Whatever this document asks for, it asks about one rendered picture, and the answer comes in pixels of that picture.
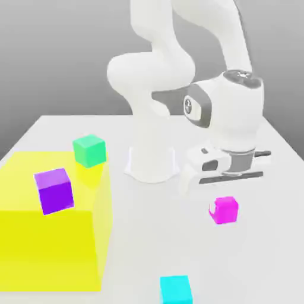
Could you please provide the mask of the large yellow box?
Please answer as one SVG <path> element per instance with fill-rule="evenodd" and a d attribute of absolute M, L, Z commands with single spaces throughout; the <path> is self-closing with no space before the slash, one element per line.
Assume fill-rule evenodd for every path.
<path fill-rule="evenodd" d="M 34 174 L 64 168 L 74 206 L 44 215 Z M 0 292 L 98 292 L 112 229 L 108 163 L 18 151 L 0 167 Z"/>

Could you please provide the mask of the small cyan cube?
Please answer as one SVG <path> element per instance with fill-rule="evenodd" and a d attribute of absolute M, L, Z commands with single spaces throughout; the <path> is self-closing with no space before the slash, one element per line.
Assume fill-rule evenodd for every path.
<path fill-rule="evenodd" d="M 187 275 L 160 277 L 161 304 L 193 304 Z"/>

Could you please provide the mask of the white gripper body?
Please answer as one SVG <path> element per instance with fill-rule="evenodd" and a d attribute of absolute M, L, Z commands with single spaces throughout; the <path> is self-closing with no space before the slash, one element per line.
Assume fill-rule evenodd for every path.
<path fill-rule="evenodd" d="M 182 194 L 216 194 L 231 190 L 243 182 L 261 179 L 262 170 L 249 170 L 243 173 L 220 173 L 218 171 L 201 171 L 186 164 L 182 170 Z"/>

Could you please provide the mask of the small magenta cube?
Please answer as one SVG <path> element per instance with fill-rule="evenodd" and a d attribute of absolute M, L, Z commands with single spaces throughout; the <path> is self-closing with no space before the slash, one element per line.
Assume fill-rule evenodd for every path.
<path fill-rule="evenodd" d="M 213 211 L 209 209 L 209 214 L 216 224 L 236 222 L 239 204 L 234 197 L 218 197 L 213 207 Z"/>

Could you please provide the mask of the small green cube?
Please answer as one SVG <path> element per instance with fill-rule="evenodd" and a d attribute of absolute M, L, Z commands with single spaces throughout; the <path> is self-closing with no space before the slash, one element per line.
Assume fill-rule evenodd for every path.
<path fill-rule="evenodd" d="M 87 135 L 72 142 L 75 161 L 85 168 L 91 168 L 104 163 L 106 157 L 106 143 L 95 135 Z"/>

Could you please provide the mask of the small purple cube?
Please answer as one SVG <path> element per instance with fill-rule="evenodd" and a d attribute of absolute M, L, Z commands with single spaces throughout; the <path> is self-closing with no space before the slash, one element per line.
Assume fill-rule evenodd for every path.
<path fill-rule="evenodd" d="M 34 180 L 44 215 L 74 206 L 71 181 L 64 168 L 35 173 Z"/>

